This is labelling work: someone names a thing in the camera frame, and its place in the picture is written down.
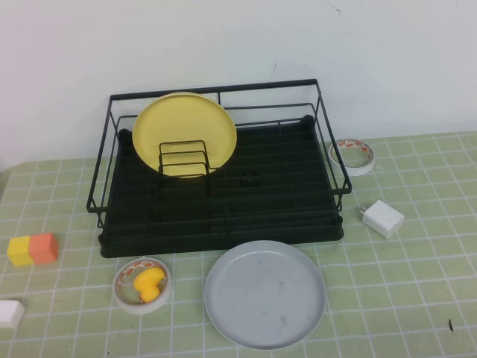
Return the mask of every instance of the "yellow rubber duck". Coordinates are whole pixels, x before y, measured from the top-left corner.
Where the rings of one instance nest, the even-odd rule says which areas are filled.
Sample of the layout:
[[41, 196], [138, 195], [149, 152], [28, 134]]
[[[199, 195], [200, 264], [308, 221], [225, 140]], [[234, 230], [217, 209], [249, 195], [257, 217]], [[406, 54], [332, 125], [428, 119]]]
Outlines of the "yellow rubber duck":
[[164, 271], [159, 267], [151, 267], [134, 279], [134, 288], [141, 293], [141, 299], [147, 304], [154, 301], [159, 295], [159, 287], [157, 285], [165, 277]]

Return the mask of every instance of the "black drip tray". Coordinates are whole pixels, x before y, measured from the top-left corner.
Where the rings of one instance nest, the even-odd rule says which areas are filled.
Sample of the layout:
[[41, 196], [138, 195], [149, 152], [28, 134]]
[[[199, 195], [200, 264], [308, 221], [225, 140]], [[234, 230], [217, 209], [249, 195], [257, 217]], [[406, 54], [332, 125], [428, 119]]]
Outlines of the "black drip tray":
[[210, 175], [161, 175], [119, 132], [105, 257], [216, 250], [257, 240], [287, 243], [343, 236], [312, 117], [287, 125], [238, 128], [227, 164]]

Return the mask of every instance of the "roll of tape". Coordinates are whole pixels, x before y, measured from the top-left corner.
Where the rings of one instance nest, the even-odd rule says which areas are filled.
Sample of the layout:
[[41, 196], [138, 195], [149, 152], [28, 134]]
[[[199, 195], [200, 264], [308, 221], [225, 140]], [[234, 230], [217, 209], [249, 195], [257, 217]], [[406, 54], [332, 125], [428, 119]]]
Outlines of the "roll of tape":
[[[376, 164], [376, 157], [374, 156], [373, 148], [371, 148], [369, 144], [366, 144], [365, 142], [357, 139], [339, 139], [336, 141], [336, 145], [338, 146], [338, 150], [341, 148], [359, 148], [366, 153], [369, 162], [365, 166], [344, 166], [350, 177], [364, 175], [373, 170], [374, 165]], [[335, 154], [335, 148], [333, 147], [333, 144], [331, 144], [328, 147], [328, 156], [331, 163], [331, 167], [334, 171], [339, 170], [340, 172], [342, 172], [340, 163], [333, 158], [333, 154]]]
[[[134, 288], [132, 287], [132, 281], [133, 277], [137, 276], [137, 274], [139, 274], [141, 271], [144, 271], [145, 269], [149, 269], [151, 267], [159, 267], [160, 269], [162, 269], [165, 273], [165, 277], [160, 283], [160, 285], [163, 286], [160, 295], [154, 301], [146, 304], [144, 301], [140, 300], [138, 292], [132, 292], [134, 290]], [[128, 298], [125, 297], [127, 295], [123, 294], [125, 289], [130, 290], [128, 292], [130, 297]], [[122, 266], [118, 272], [116, 272], [116, 275], [113, 280], [114, 300], [124, 311], [132, 313], [134, 315], [142, 315], [157, 310], [167, 301], [169, 295], [171, 294], [171, 291], [171, 272], [169, 271], [165, 263], [152, 257], [141, 257], [140, 259], [130, 261], [126, 265]]]

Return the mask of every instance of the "plate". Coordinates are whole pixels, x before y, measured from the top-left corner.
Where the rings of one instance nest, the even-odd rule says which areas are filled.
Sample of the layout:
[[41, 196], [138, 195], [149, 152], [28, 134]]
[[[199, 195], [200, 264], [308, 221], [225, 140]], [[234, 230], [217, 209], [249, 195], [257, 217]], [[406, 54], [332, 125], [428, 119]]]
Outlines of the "plate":
[[212, 99], [195, 93], [178, 92], [164, 95], [149, 104], [137, 117], [133, 128], [133, 144], [139, 157], [159, 171], [159, 154], [163, 172], [172, 176], [206, 174], [202, 142], [159, 145], [164, 142], [203, 140], [209, 166], [219, 168], [232, 155], [237, 131], [229, 113]]
[[210, 270], [203, 300], [215, 328], [248, 348], [288, 347], [320, 321], [326, 291], [318, 267], [301, 251], [254, 241], [225, 253]]

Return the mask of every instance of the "black dish rack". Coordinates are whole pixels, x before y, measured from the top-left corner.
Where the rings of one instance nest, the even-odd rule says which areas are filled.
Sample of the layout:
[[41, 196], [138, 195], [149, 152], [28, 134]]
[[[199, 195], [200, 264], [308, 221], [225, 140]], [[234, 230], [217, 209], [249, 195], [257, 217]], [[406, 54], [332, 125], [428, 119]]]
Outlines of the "black dish rack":
[[[200, 138], [190, 142], [203, 145], [200, 164], [208, 175], [169, 177], [164, 166], [157, 172], [139, 158], [135, 118], [173, 92], [207, 95], [232, 116], [237, 145], [223, 167], [209, 173]], [[330, 166], [329, 144], [342, 173]], [[320, 87], [311, 79], [112, 95], [86, 208], [103, 229], [101, 255], [125, 257], [227, 249], [257, 239], [339, 240], [341, 199], [351, 189]]]

